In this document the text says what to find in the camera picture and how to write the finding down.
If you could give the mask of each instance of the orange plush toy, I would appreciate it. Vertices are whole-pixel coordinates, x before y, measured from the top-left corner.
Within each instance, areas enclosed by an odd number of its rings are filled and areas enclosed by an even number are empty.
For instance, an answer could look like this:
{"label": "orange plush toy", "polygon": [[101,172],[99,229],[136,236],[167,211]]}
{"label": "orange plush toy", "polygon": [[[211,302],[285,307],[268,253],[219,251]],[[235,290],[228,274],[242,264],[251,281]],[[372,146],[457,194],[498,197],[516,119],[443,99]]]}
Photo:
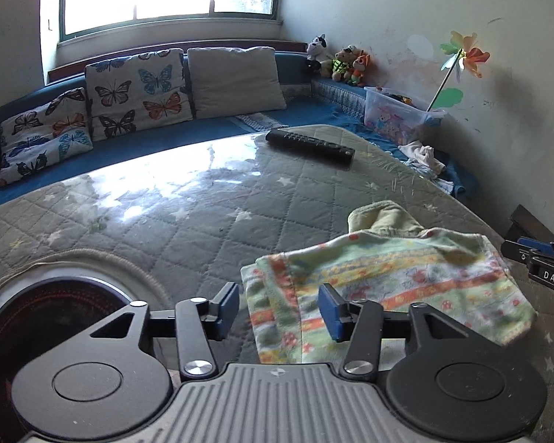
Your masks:
{"label": "orange plush toy", "polygon": [[365,70],[367,70],[367,67],[370,65],[371,61],[371,57],[367,53],[361,51],[361,55],[359,55],[353,62],[353,74],[347,83],[353,87],[364,87],[365,83],[363,83],[363,74],[365,73]]}

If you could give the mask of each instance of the mattress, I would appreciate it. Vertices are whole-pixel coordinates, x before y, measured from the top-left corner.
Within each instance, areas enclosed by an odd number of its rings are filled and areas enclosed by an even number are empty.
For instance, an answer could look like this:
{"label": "mattress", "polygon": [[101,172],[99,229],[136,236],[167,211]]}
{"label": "mattress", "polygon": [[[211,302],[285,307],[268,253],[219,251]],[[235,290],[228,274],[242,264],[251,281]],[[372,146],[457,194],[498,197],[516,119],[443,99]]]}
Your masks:
{"label": "mattress", "polygon": [[[270,148],[247,134],[108,166],[0,205],[0,277],[56,251],[95,248],[127,258],[173,301],[213,296],[256,258],[322,243],[347,232],[357,207],[391,199],[424,227],[501,237],[456,199],[376,146],[342,128],[295,128],[357,150],[350,170]],[[538,310],[530,333],[509,347],[542,374],[548,404],[533,437],[554,442],[554,293],[511,263]],[[246,307],[220,364],[256,362]]]}

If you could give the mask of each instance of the plush bear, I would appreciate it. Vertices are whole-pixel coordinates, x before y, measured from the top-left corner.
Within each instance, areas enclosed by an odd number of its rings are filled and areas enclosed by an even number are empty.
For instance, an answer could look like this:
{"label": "plush bear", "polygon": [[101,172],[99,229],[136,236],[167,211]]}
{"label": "plush bear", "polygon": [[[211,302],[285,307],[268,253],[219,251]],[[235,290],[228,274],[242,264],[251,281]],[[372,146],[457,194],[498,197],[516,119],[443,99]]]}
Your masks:
{"label": "plush bear", "polygon": [[354,45],[349,45],[336,53],[332,61],[332,79],[349,81],[353,75],[353,62],[362,54]]}
{"label": "plush bear", "polygon": [[365,83],[363,82],[363,74],[365,73],[365,70],[367,70],[367,67],[370,65],[371,61],[371,57],[367,53],[362,52],[362,55],[360,55],[353,62],[354,71],[349,81],[347,81],[347,84],[353,87],[364,87]]}
{"label": "plush bear", "polygon": [[307,72],[320,72],[323,78],[329,78],[332,74],[332,55],[326,50],[326,36],[324,34],[315,37],[306,49],[308,54]]}

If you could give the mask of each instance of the white pillow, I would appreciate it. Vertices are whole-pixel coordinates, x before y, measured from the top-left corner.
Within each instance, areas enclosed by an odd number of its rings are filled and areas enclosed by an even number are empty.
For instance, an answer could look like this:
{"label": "white pillow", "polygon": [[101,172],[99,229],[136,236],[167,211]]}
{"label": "white pillow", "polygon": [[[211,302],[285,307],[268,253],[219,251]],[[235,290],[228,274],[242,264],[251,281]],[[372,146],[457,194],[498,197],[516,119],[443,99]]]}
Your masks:
{"label": "white pillow", "polygon": [[197,118],[286,108],[273,48],[190,48],[187,56]]}
{"label": "white pillow", "polygon": [[93,141],[192,120],[180,48],[86,67]]}
{"label": "white pillow", "polygon": [[12,183],[93,149],[84,88],[69,90],[1,124],[1,184]]}

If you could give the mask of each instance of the pinwheel stick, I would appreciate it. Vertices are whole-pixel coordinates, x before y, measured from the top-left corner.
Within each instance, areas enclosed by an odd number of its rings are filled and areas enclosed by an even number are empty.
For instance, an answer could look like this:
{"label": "pinwheel stick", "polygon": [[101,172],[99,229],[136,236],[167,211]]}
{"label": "pinwheel stick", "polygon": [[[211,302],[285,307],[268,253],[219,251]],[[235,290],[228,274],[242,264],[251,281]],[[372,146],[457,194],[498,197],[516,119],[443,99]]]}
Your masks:
{"label": "pinwheel stick", "polygon": [[433,97],[433,100],[431,100],[431,103],[429,104],[429,107],[427,108],[427,111],[430,111],[431,108],[433,108],[433,105],[435,104],[435,101],[437,100],[437,97],[439,96],[439,93],[441,93],[441,90],[443,90],[443,87],[447,83],[447,80],[449,79],[449,76],[453,72],[455,66],[458,64],[458,60],[459,60],[459,56],[461,55],[461,52],[462,52],[462,50],[459,50],[458,53],[456,54],[454,63],[452,64],[451,68],[449,69],[449,71],[445,75],[445,78],[441,82],[441,85],[439,86],[439,88],[437,90],[437,93],[435,93],[435,96]]}

